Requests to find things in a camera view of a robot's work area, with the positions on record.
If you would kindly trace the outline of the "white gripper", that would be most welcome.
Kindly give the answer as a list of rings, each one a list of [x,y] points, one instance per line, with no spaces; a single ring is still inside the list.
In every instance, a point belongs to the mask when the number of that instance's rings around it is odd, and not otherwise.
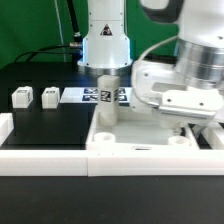
[[[190,87],[170,64],[136,61],[132,67],[130,106],[159,120],[199,123],[192,126],[198,137],[208,122],[224,123],[224,96],[217,89]]]

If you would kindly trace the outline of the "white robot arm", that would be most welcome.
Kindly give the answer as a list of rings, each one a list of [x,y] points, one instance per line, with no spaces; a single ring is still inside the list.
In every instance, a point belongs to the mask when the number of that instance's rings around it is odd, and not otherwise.
[[[138,0],[152,45],[131,59],[126,0],[87,0],[81,70],[131,71],[130,107],[164,125],[203,130],[224,110],[224,0]]]

